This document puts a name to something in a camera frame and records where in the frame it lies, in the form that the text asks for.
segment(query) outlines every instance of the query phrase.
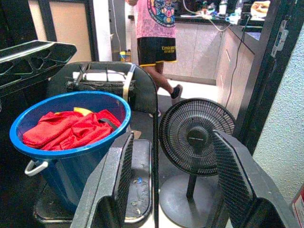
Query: blue bucket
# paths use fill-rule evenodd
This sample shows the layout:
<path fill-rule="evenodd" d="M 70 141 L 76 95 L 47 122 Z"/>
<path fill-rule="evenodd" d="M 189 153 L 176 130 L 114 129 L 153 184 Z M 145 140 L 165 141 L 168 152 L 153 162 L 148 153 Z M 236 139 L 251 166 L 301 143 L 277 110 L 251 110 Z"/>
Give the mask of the blue bucket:
<path fill-rule="evenodd" d="M 36 126 L 43 115 L 48 112 L 72 111 L 74 107 L 93 112 L 107 109 L 122 124 L 104 139 L 70 150 L 44 151 L 22 143 L 23 133 Z M 18 151 L 32 158 L 25 173 L 33 176 L 41 172 L 62 199 L 64 206 L 75 211 L 87 178 L 108 152 L 115 138 L 125 133 L 130 119 L 131 109 L 121 97 L 99 91 L 73 92 L 51 97 L 24 111 L 13 123 L 9 136 Z"/>

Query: electrical cable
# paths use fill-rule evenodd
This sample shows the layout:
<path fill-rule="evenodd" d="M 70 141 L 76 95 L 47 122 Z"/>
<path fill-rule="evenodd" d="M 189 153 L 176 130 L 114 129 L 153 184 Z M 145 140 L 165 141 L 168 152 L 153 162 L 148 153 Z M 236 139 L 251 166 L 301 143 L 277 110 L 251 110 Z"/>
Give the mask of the electrical cable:
<path fill-rule="evenodd" d="M 184 8 L 185 8 L 186 11 L 188 11 L 189 13 L 194 13 L 194 14 L 196 14 L 196 15 L 200 15 L 200 16 L 203 18 L 203 16 L 202 16 L 201 13 L 193 12 L 193 11 L 191 11 L 190 9 L 188 9 L 187 6 L 186 6 L 185 0 L 183 0 L 182 2 L 183 2 L 183 5 L 184 5 Z M 224 28 L 224 29 L 219 29 L 219 28 L 213 23 L 212 20 L 210 20 L 210 19 L 208 19 L 208 20 L 209 20 L 209 21 L 211 22 L 211 24 L 212 24 L 218 31 L 220 31 L 220 32 L 225 31 L 226 29 L 228 29 L 228 28 L 231 26 L 231 24 L 229 24 L 226 28 Z"/>
<path fill-rule="evenodd" d="M 229 85 L 229 95 L 228 95 L 228 98 L 227 98 L 227 101 L 226 101 L 225 108 L 227 108 L 229 99 L 230 99 L 230 97 L 231 97 L 233 76 L 234 76 L 234 73 L 235 73 L 235 71 L 236 71 L 236 69 L 237 69 L 237 67 L 238 67 L 238 53 L 239 53 L 239 50 L 240 50 L 240 48 L 241 48 L 242 43 L 244 43 L 243 40 L 244 40 L 244 38 L 245 38 L 245 31 L 246 31 L 246 27 L 247 27 L 247 24 L 248 24 L 250 18 L 251 18 L 251 16 L 248 16 L 247 22 L 246 22 L 245 27 L 244 27 L 244 30 L 243 30 L 243 34 L 242 34 L 242 38 L 241 38 L 240 44 L 239 44 L 238 49 L 237 49 L 236 66 L 234 67 L 234 70 L 233 70 L 233 72 L 232 72 L 231 81 L 230 81 L 230 85 Z"/>
<path fill-rule="evenodd" d="M 116 31 L 116 36 L 117 36 L 118 43 L 119 43 L 119 53 L 120 53 L 122 51 L 122 45 L 121 45 L 120 38 L 119 38 L 119 35 L 118 35 L 118 32 L 117 32 L 117 24 L 116 24 L 116 15 L 115 15 L 114 0 L 112 0 L 112 7 L 113 7 L 113 14 L 114 14 L 115 31 Z"/>

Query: red cloth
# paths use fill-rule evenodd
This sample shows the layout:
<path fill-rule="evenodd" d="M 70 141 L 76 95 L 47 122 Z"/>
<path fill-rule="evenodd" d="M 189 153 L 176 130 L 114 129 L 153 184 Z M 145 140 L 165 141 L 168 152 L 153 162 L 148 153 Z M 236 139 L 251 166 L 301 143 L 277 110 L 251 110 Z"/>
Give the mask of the red cloth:
<path fill-rule="evenodd" d="M 41 117 L 37 126 L 23 134 L 23 143 L 29 147 L 46 151 L 67 150 L 95 143 L 114 131 L 108 123 L 98 120 L 107 118 L 117 127 L 119 120 L 108 110 L 90 113 L 49 112 Z"/>

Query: bucket handle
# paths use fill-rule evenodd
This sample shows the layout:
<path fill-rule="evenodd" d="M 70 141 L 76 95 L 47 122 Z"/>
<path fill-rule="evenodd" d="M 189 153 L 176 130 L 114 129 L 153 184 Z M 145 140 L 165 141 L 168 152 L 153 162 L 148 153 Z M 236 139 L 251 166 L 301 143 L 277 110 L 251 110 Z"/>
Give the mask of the bucket handle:
<path fill-rule="evenodd" d="M 39 166 L 37 166 L 36 168 L 34 168 L 32 170 L 34 165 L 35 165 L 35 162 L 33 160 L 30 160 L 30 162 L 28 163 L 28 165 L 26 166 L 26 168 L 24 170 L 24 173 L 26 175 L 28 175 L 29 177 L 32 177 L 32 176 L 36 175 L 37 173 L 40 173 L 41 171 L 43 171 L 45 168 L 47 168 L 48 162 L 44 161 Z"/>

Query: door hinge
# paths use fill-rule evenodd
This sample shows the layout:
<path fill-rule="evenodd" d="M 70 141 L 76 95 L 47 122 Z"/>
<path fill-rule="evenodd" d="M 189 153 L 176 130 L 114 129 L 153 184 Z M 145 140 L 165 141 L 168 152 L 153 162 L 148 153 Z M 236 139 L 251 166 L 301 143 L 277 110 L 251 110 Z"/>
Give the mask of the door hinge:
<path fill-rule="evenodd" d="M 274 44 L 274 46 L 272 48 L 272 51 L 271 51 L 271 56 L 273 58 L 276 57 L 276 53 L 278 51 L 282 51 L 283 50 L 283 46 L 284 46 L 284 43 L 285 43 L 287 35 L 288 35 L 288 30 L 285 29 L 286 25 L 287 25 L 287 20 L 282 20 L 279 32 L 278 32 L 278 34 L 276 36 L 275 44 Z"/>

